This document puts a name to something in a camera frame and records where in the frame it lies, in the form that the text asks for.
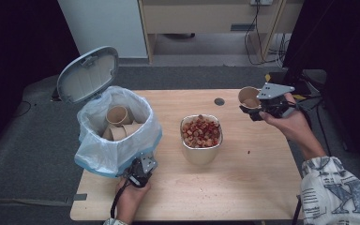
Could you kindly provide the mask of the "light wooden desk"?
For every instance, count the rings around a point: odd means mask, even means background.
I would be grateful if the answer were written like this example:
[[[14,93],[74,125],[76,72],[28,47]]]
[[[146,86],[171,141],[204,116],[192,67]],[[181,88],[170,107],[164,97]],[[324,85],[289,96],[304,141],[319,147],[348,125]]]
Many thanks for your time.
[[[262,63],[276,34],[290,34],[305,0],[274,0],[251,6],[250,0],[138,0],[147,52],[158,34],[247,32]]]

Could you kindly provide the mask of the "brown paper cup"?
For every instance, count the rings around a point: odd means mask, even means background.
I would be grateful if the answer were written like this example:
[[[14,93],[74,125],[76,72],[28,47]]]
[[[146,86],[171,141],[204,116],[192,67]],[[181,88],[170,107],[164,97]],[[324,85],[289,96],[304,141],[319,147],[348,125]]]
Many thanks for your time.
[[[124,106],[113,106],[107,111],[107,122],[115,127],[121,127],[123,125],[130,125],[133,120],[130,117],[129,110]]]
[[[109,141],[121,141],[127,136],[123,127],[107,126],[102,137]]]
[[[142,124],[133,123],[130,125],[123,125],[123,128],[126,132],[126,135],[130,136],[131,134],[135,133],[141,126],[142,126]]]
[[[240,104],[248,110],[259,109],[261,107],[261,102],[257,98],[259,93],[259,89],[252,86],[246,86],[238,93],[238,100]]]

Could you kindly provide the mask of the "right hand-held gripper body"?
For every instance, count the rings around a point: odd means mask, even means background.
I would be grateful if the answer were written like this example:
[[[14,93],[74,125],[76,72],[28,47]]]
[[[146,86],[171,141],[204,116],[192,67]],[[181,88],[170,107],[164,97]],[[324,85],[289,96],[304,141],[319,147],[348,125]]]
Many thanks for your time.
[[[257,95],[257,99],[261,102],[261,110],[275,118],[286,117],[294,111],[295,106],[289,103],[284,95],[294,90],[293,86],[266,82]]]

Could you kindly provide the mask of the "pile of red fruit pieces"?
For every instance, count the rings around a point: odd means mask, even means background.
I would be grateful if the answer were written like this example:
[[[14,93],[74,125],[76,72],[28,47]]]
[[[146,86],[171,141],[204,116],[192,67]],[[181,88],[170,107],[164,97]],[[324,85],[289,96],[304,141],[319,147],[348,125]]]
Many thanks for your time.
[[[220,124],[204,115],[192,116],[181,125],[183,142],[190,148],[217,146],[220,141]]]

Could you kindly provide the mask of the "metal container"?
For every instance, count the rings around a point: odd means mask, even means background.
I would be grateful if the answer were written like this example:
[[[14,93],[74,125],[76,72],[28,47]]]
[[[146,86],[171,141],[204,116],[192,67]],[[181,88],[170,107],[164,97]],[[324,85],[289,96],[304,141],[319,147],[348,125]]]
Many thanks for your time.
[[[197,115],[199,115],[199,114],[186,116],[181,121],[180,129],[181,129],[181,125],[184,122],[186,122],[192,116],[197,116]],[[210,115],[210,114],[202,114],[202,115],[212,118],[216,122],[219,122],[218,119],[214,115]],[[209,164],[210,162],[212,162],[215,159],[216,155],[218,154],[219,147],[221,146],[222,141],[223,141],[223,132],[222,132],[221,126],[220,126],[220,131],[221,131],[221,135],[220,135],[219,144],[217,146],[208,147],[208,148],[190,148],[190,147],[186,146],[183,142],[181,131],[180,131],[181,142],[184,146],[183,155],[186,158],[186,160],[194,165],[206,165],[206,164]]]

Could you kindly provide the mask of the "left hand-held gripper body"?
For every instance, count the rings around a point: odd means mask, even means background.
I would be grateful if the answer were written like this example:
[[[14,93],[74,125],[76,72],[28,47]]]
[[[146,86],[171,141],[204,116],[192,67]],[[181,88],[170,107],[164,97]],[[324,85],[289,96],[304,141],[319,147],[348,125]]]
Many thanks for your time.
[[[136,188],[144,188],[158,166],[153,153],[135,157],[126,171],[126,178]]]

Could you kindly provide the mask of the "white cabinet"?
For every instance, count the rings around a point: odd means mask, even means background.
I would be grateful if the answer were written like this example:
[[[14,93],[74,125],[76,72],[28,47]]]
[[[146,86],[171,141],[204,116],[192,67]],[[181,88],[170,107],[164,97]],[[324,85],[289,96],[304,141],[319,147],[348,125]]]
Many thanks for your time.
[[[120,58],[147,58],[138,0],[57,1],[80,54],[112,46]]]

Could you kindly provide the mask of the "dark curtain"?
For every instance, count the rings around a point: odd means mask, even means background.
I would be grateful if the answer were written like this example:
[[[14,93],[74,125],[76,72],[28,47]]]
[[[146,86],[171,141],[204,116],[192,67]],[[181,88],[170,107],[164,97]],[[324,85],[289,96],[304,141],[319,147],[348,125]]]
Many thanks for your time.
[[[343,140],[360,155],[360,0],[305,0],[286,53],[285,81],[326,73],[325,104]]]
[[[58,0],[0,0],[0,134],[23,89],[78,55]]]

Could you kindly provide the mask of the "person's right hand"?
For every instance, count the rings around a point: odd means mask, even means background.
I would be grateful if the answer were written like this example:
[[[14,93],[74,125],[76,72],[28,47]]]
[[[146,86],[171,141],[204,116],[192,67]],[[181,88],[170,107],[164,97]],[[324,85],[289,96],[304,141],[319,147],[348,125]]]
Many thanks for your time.
[[[263,121],[278,128],[291,141],[300,143],[311,135],[308,121],[300,111],[294,110],[283,118],[275,118],[267,112],[259,112],[259,115]]]

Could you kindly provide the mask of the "white grey trash can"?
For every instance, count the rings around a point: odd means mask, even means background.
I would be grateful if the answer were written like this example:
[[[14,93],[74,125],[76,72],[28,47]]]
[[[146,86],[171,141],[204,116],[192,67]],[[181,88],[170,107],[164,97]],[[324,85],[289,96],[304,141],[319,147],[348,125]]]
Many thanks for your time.
[[[122,175],[134,158],[153,155],[162,137],[161,124],[147,99],[113,85],[118,63],[115,48],[99,47],[68,64],[57,81],[62,101],[85,103],[77,114],[80,146],[74,157],[76,164],[90,173],[112,178]],[[114,106],[126,107],[130,117],[142,124],[121,141],[102,137],[108,126],[107,112]]]

